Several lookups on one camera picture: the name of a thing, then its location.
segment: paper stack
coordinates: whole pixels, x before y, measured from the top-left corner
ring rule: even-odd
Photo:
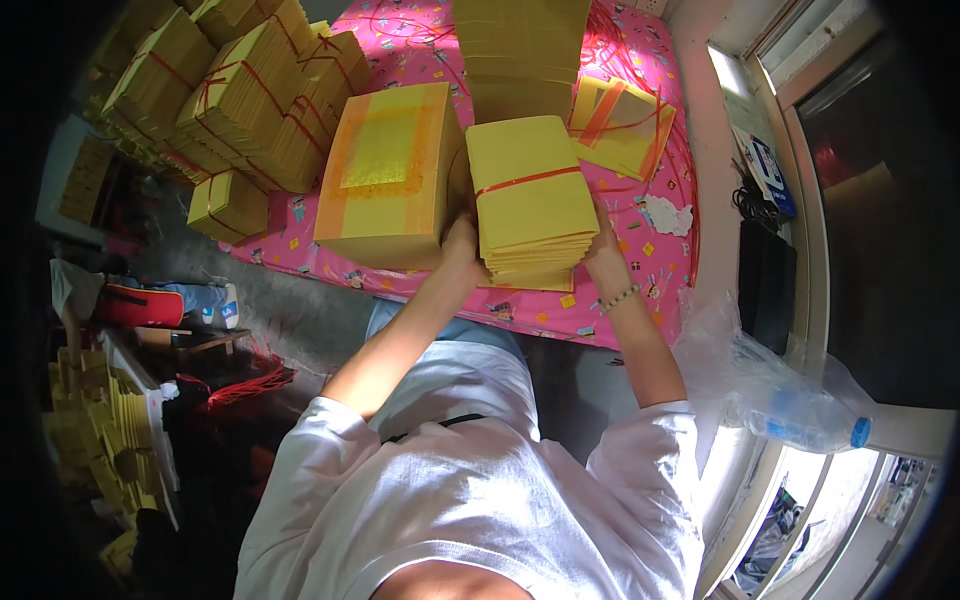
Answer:
[[[314,188],[330,154],[338,116],[330,104],[314,104],[317,80],[306,80],[294,99],[279,132],[256,166],[289,192],[306,193]]]
[[[480,256],[493,284],[572,290],[571,269],[600,229],[566,137],[555,115],[467,129]]]
[[[230,163],[225,158],[179,129],[155,144],[155,148],[167,164],[180,169],[180,172],[194,183],[200,183],[211,175],[230,168]]]
[[[257,168],[287,191],[305,193],[316,185],[347,99],[354,89],[363,89],[370,76],[353,32],[328,41],[336,45],[301,55],[305,58],[300,61],[300,71],[310,79],[287,109],[267,153],[256,159]]]
[[[449,84],[350,98],[324,170],[314,240],[365,267],[432,269],[468,182]]]
[[[283,115],[303,89],[296,58],[277,22],[261,23],[224,46],[177,126],[264,185],[281,189],[259,169],[257,157],[269,153]]]
[[[657,173],[677,110],[635,85],[582,77],[570,117],[577,157],[636,180]]]
[[[220,49],[273,15],[297,47],[295,53],[302,52],[312,35],[297,0],[205,0],[190,18],[200,26],[210,43]]]
[[[214,54],[186,11],[177,8],[137,51],[104,105],[104,118],[138,144],[166,139]]]
[[[193,188],[186,224],[215,240],[236,244],[267,228],[267,193],[246,173],[231,169]]]
[[[67,389],[63,373],[51,379],[54,412],[45,425],[60,476],[95,485],[131,524],[141,508],[165,511],[146,398],[124,371],[107,367],[102,352],[85,350],[82,364],[83,390]],[[86,389],[99,384],[96,394]],[[63,401],[63,394],[72,400]]]
[[[457,0],[453,21],[476,123],[566,121],[590,0]]]

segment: red string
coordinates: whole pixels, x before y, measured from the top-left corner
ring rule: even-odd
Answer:
[[[226,60],[227,57],[229,57],[229,52],[227,52],[227,55],[224,56],[224,60]],[[259,75],[259,74],[256,72],[256,70],[250,65],[250,63],[247,62],[246,60],[236,60],[236,61],[234,61],[234,62],[231,62],[230,64],[222,64],[221,66],[219,66],[219,67],[213,69],[212,71],[210,71],[209,73],[207,73],[206,77],[204,77],[204,80],[203,80],[203,82],[202,82],[203,89],[202,89],[201,92],[200,92],[200,97],[197,98],[197,106],[194,108],[194,119],[196,119],[197,122],[200,123],[200,125],[201,125],[210,135],[212,135],[213,137],[215,137],[215,138],[217,138],[218,140],[220,140],[221,143],[223,143],[225,146],[227,146],[228,148],[230,148],[231,150],[233,150],[238,156],[244,156],[243,153],[241,153],[241,152],[238,151],[236,148],[234,148],[234,147],[231,146],[229,143],[227,143],[227,141],[226,141],[225,139],[223,139],[222,137],[220,137],[219,135],[217,135],[217,133],[216,133],[214,130],[212,130],[212,129],[204,122],[204,120],[197,114],[197,108],[200,107],[200,104],[201,104],[201,103],[204,104],[204,116],[206,116],[207,113],[209,112],[209,110],[210,110],[210,88],[211,88],[212,86],[214,86],[214,85],[217,85],[217,84],[226,84],[226,83],[227,83],[227,78],[226,78],[226,77],[220,77],[220,78],[217,78],[217,79],[211,79],[211,77],[213,77],[214,75],[216,75],[217,73],[219,73],[219,72],[221,72],[221,71],[224,71],[224,70],[226,70],[226,69],[231,68],[232,66],[234,66],[234,65],[236,65],[236,64],[240,64],[240,65],[242,65],[244,68],[246,68],[247,71],[253,76],[253,79],[254,79],[258,84],[260,84],[260,87],[262,87],[263,90],[267,93],[267,96],[269,96],[269,97],[270,97],[270,100],[274,103],[274,106],[276,107],[276,110],[280,113],[280,118],[282,118],[283,116],[286,115],[286,112],[283,110],[283,108],[280,107],[280,102],[278,102],[278,101],[276,100],[276,97],[274,96],[273,92],[271,92],[271,91],[270,91],[270,88],[267,87],[267,85],[263,82],[262,79],[260,79],[260,75]],[[253,169],[257,174],[263,176],[267,181],[269,181],[270,183],[272,183],[272,184],[276,187],[276,189],[283,189],[283,186],[282,186],[282,185],[280,185],[279,183],[277,183],[276,180],[274,180],[274,178],[270,177],[270,175],[268,175],[268,174],[265,173],[262,169],[260,169],[259,167],[257,167],[257,166],[253,163],[253,161],[250,160],[250,158],[249,158],[248,156],[244,156],[244,160],[247,161],[247,164],[250,165],[250,168],[251,168],[251,169]]]
[[[620,28],[617,27],[617,25],[613,22],[610,11],[597,0],[593,0],[587,17],[587,31],[584,35],[584,42],[580,52],[580,63],[581,67],[591,68],[592,66],[595,66],[608,75],[634,84],[651,94],[657,100],[657,111],[655,114],[660,114],[660,91],[654,91],[653,88],[646,83],[643,77],[636,72],[636,69],[633,66],[633,60],[630,57],[630,53],[628,52],[626,45],[623,43],[623,37],[620,33]],[[657,134],[655,135],[654,139],[655,147],[659,146],[660,144],[659,132],[660,119],[658,117]],[[690,152],[689,141],[681,128],[671,128],[668,139],[669,141],[667,143],[667,147],[664,148],[664,153],[667,155],[667,162],[670,165],[670,169],[673,171],[675,181],[677,182],[677,185],[680,186],[681,197],[684,196],[684,187],[681,184],[681,180],[684,177],[683,174],[678,172],[676,164],[674,164],[673,157],[670,155],[670,141],[673,142],[674,148],[676,148],[677,152],[680,154],[680,159],[687,165],[687,169],[690,173],[689,203],[693,206],[691,209],[693,215],[693,226],[691,228],[690,239],[690,286],[692,287],[696,284],[697,268],[700,263],[700,207],[698,203],[699,193],[697,187],[696,165],[693,162],[693,155]],[[647,191],[650,189],[651,182],[652,179],[651,181],[647,182]]]
[[[327,40],[327,38],[324,37],[324,36],[321,35],[321,34],[317,34],[317,37],[320,38],[321,40]],[[340,49],[339,49],[339,48],[337,48],[336,46],[333,46],[333,47],[334,47],[334,49],[336,49],[337,52],[340,52]],[[302,65],[303,65],[303,66],[300,68],[300,72],[301,72],[301,73],[303,72],[304,69],[306,69],[307,63],[310,62],[311,60],[333,60],[334,64],[337,65],[337,68],[340,69],[340,74],[344,76],[344,82],[347,84],[347,87],[348,87],[349,90],[350,90],[350,95],[351,95],[351,96],[356,96],[356,95],[357,95],[357,90],[353,88],[353,83],[350,81],[350,75],[347,73],[347,70],[344,68],[344,64],[343,64],[342,62],[340,62],[340,59],[338,59],[338,58],[336,58],[336,57],[317,57],[317,56],[313,56],[313,55],[311,54],[311,55],[310,55],[309,57],[307,57],[306,59],[298,60],[298,61],[297,61],[297,64],[302,64]]]
[[[300,96],[297,96],[296,98],[294,98],[294,106],[299,108],[300,110],[306,110],[309,108],[310,112],[312,112],[313,116],[317,119],[317,123],[320,124],[320,128],[324,130],[324,133],[326,133],[326,136],[330,139],[330,141],[333,141],[333,135],[330,133],[330,130],[326,128],[326,125],[324,125],[324,120],[320,118],[320,112],[317,110],[317,107],[313,105],[313,102],[311,102],[309,98],[307,98],[302,94]],[[326,153],[323,150],[321,150],[321,154],[326,156]]]
[[[273,19],[276,21],[276,24],[280,26],[280,29],[283,30],[283,34],[287,36],[287,43],[290,44],[290,49],[294,51],[294,58],[300,55],[300,50],[297,49],[297,44],[294,43],[294,39],[290,37],[290,32],[287,31],[286,25],[283,24],[283,21],[280,20],[280,17],[276,16],[276,13],[271,14],[267,19]]]
[[[259,345],[254,340],[254,347],[259,350]],[[209,394],[206,399],[207,412],[214,412],[230,404],[245,398],[260,396],[264,392],[280,388],[294,379],[297,371],[288,369],[283,365],[283,360],[275,353],[270,351],[269,356],[263,356],[258,351],[254,353],[254,365],[261,371],[267,371],[265,374],[240,383],[224,386],[216,392],[210,391],[210,386],[202,380],[185,373],[177,373],[177,379],[190,383],[198,383],[206,388]]]
[[[379,16],[378,17],[376,16],[376,14],[380,11],[381,8],[383,8],[383,0],[380,0],[380,2],[377,3],[376,8],[373,9],[373,13],[372,13],[373,16],[358,16],[355,18],[345,18],[341,20],[342,21],[367,21],[368,26],[370,27],[371,33],[376,32],[381,34],[382,36],[399,37],[403,39],[403,44],[407,48],[410,47],[410,44],[418,44],[418,45],[429,47],[436,44],[438,41],[441,41],[447,37],[456,35],[456,28],[453,25],[447,25],[444,29],[438,30],[438,29],[434,29],[433,27],[430,27],[429,25],[424,25],[422,23],[418,23],[413,19],[409,19],[405,17],[397,17],[397,16]],[[376,21],[377,24],[379,24],[380,21],[389,21],[393,23],[402,23],[405,25],[412,25],[415,32],[418,32],[419,30],[423,30],[424,33],[414,33],[408,36],[403,34],[392,34],[382,29],[379,29],[377,27],[374,27],[373,26],[374,21]],[[414,37],[420,37],[420,38],[429,37],[429,39],[414,39]],[[460,89],[464,92],[464,94],[469,96],[470,94],[467,91],[467,87],[464,85],[463,80],[460,79],[460,75],[456,71],[454,71],[452,67],[450,67],[449,63],[447,63],[444,57],[440,56],[440,53],[436,51],[434,51],[433,56],[436,57],[437,60],[439,60],[440,63],[442,63],[443,66],[445,66],[446,69],[453,75],[453,78],[457,80],[457,84],[460,86]]]
[[[558,176],[558,175],[566,175],[567,173],[580,173],[580,166],[578,165],[578,166],[575,166],[575,167],[566,167],[566,168],[563,168],[563,169],[556,169],[556,170],[554,170],[554,171],[547,171],[547,172],[545,172],[545,173],[537,173],[537,174],[535,174],[535,175],[528,175],[527,177],[521,177],[521,178],[518,178],[518,179],[515,179],[515,180],[503,181],[502,183],[498,183],[498,184],[496,184],[496,185],[491,185],[490,187],[485,187],[485,188],[483,188],[482,190],[480,190],[479,192],[477,192],[476,196],[477,196],[477,198],[480,198],[480,196],[481,196],[482,194],[486,194],[487,192],[494,192],[494,191],[496,191],[496,190],[498,190],[498,189],[503,189],[503,188],[505,188],[505,187],[510,187],[511,185],[517,185],[517,184],[519,184],[519,183],[527,183],[527,182],[529,182],[529,181],[545,180],[545,179],[548,178],[548,177],[556,177],[556,176]]]
[[[182,83],[188,90],[193,91],[193,85],[191,85],[190,82],[188,82],[180,73],[178,73],[178,72],[177,72],[177,69],[175,69],[174,67],[170,66],[164,59],[162,59],[162,58],[161,58],[156,52],[154,52],[153,50],[148,50],[147,52],[144,52],[143,54],[138,54],[137,56],[133,57],[133,59],[127,64],[127,68],[124,69],[123,75],[120,76],[120,81],[121,81],[121,82],[123,82],[125,79],[127,79],[127,74],[130,73],[130,70],[131,70],[131,68],[133,67],[133,65],[136,64],[136,62],[137,62],[138,60],[142,59],[142,58],[150,58],[150,59],[153,59],[153,60],[156,61],[156,63],[159,64],[164,70],[166,70],[168,73],[170,73],[171,75],[173,75],[175,80],[177,80],[178,82]],[[144,133],[142,130],[140,130],[140,128],[138,128],[138,127],[136,126],[136,124],[133,122],[133,120],[132,120],[131,118],[129,118],[127,115],[125,115],[125,114],[123,113],[123,111],[120,110],[120,107],[118,107],[118,106],[116,105],[116,103],[113,104],[113,110],[114,110],[114,112],[117,113],[117,115],[118,115],[121,119],[123,119],[124,121],[127,122],[127,125],[130,125],[130,126],[133,128],[134,131],[136,131],[137,133],[139,133],[140,135],[142,135],[147,141],[149,141],[149,142],[152,143],[152,144],[156,144],[156,143],[159,141],[159,140],[153,139],[152,137],[150,137],[149,135],[147,135],[146,133]]]
[[[321,48],[322,50],[326,50],[327,48],[333,48],[334,50],[337,51],[337,54],[343,54],[343,53],[344,53],[343,50],[341,50],[340,48],[337,47],[337,44],[335,44],[335,43],[333,43],[333,41],[331,41],[331,40],[333,39],[333,36],[327,37],[327,36],[325,36],[324,34],[317,34],[317,38],[320,39],[320,48]]]

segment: cartoon print fabric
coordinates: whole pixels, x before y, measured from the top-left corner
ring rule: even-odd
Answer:
[[[601,2],[623,30],[634,68],[663,101],[677,109],[674,127],[685,129],[683,96],[666,26],[637,9],[610,0]],[[331,29],[352,30],[360,41],[372,70],[364,93],[447,81],[460,125],[466,127],[473,123],[473,109],[456,36],[448,34],[423,42],[433,32],[448,31],[452,22],[447,0],[362,0],[350,6]],[[582,69],[581,74],[609,78],[594,65]],[[613,171],[581,162],[589,186],[610,212],[620,250],[634,280],[643,287],[643,299],[671,344],[680,332],[677,290],[689,282],[691,245],[691,231],[683,223],[690,211],[690,174],[672,144],[667,145],[650,183],[619,178]],[[671,153],[680,173],[674,172],[666,153]],[[236,246],[221,243],[221,249],[243,262],[380,298],[404,301],[413,296],[426,272],[365,269],[312,241],[317,197],[316,189],[297,195],[272,193],[267,230]],[[651,208],[661,199],[675,206],[681,221],[667,228],[660,225],[661,230],[671,230],[669,233],[660,233],[655,227],[660,215]],[[616,349],[610,323],[587,272],[578,267],[573,280],[572,294],[479,288],[459,316],[517,333]]]

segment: white wall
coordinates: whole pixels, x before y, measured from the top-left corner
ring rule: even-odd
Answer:
[[[707,42],[733,0],[683,0],[667,25],[684,87],[687,136],[697,167],[700,264],[697,287],[710,294],[736,291],[740,215],[731,204],[738,187],[730,166],[733,136],[723,90]]]

